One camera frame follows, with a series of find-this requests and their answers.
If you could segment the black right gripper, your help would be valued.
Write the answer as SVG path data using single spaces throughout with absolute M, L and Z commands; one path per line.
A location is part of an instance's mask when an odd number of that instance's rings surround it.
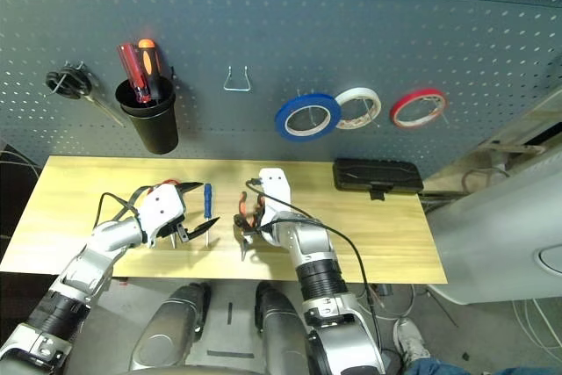
M 264 220 L 264 210 L 254 210 L 252 213 L 237 213 L 234 224 L 243 230 L 245 236 L 271 234 L 272 228 Z

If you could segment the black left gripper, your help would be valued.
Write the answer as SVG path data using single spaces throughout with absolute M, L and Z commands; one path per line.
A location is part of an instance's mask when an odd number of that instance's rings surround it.
M 185 193 L 193 191 L 203 185 L 204 184 L 200 182 L 179 183 L 177 185 L 177 192 L 180 196 L 183 196 Z M 176 217 L 172 220 L 165 220 L 162 217 L 154 218 L 151 223 L 151 245 L 155 246 L 158 238 L 165 238 L 168 236 L 175 237 L 176 235 L 182 237 L 182 242 L 190 242 L 200 235 L 206 234 L 219 219 L 220 217 L 206 220 L 189 231 L 186 227 L 183 227 L 184 216 Z

